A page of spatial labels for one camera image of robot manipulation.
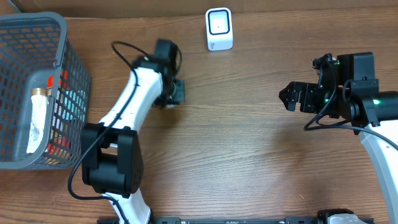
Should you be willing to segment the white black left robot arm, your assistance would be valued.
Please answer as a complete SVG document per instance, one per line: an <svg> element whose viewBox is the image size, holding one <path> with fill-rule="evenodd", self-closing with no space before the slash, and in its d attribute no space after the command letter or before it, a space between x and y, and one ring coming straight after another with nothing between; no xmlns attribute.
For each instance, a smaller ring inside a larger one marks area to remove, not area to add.
<svg viewBox="0 0 398 224"><path fill-rule="evenodd" d="M174 59L138 58L112 109L98 124L82 129L82 180L111 203L116 223L153 222L139 189L144 171L139 130L152 105L183 101L183 81L176 74Z"/></svg>

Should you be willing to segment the orange spaghetti packet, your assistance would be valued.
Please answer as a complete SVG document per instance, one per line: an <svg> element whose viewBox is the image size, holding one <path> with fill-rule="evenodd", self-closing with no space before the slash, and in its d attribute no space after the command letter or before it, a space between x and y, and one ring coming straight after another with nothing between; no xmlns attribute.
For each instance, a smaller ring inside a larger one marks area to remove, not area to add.
<svg viewBox="0 0 398 224"><path fill-rule="evenodd" d="M61 79L59 80L59 87L63 90L69 90L69 80L68 80L68 72L65 70L60 74ZM47 79L47 96L50 97L52 95L52 87L53 87L54 76L50 76ZM64 124L56 117L53 117L52 126L58 129L60 132L63 131ZM62 153L63 150L59 147L55 147L55 144L59 144L65 146L68 144L68 141L65 141L65 138L59 134L58 132L51 130L50 140L53 141L53 144L48 144L46 152L49 154Z"/></svg>

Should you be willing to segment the teal tissue packet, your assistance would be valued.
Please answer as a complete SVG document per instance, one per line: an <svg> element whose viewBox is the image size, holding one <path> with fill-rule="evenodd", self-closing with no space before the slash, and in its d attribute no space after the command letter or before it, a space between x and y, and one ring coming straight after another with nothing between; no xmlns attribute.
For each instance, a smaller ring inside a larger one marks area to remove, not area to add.
<svg viewBox="0 0 398 224"><path fill-rule="evenodd" d="M66 120L72 121L76 118L85 121L86 105L83 100L87 99L86 92L79 90L77 92L67 90L61 95L61 102L66 106L66 110L61 109L59 115Z"/></svg>

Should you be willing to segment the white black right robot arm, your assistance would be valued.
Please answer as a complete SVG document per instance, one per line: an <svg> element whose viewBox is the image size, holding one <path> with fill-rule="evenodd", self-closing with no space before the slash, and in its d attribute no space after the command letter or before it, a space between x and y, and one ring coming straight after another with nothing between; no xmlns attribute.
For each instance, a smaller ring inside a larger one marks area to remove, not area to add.
<svg viewBox="0 0 398 224"><path fill-rule="evenodd" d="M314 117L305 131L349 129L368 153L386 202L390 223L397 223L397 92L380 91L372 52L312 61L317 83L290 82L279 92L286 110L299 108Z"/></svg>

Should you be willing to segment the white tube gold cap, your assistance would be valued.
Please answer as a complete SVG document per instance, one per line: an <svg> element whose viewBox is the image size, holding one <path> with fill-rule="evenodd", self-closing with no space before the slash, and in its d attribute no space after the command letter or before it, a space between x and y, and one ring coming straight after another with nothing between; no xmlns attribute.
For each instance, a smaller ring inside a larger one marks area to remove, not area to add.
<svg viewBox="0 0 398 224"><path fill-rule="evenodd" d="M40 146L44 135L45 117L47 113L47 90L34 88L31 91L32 113L30 119L29 141L26 153L34 153Z"/></svg>

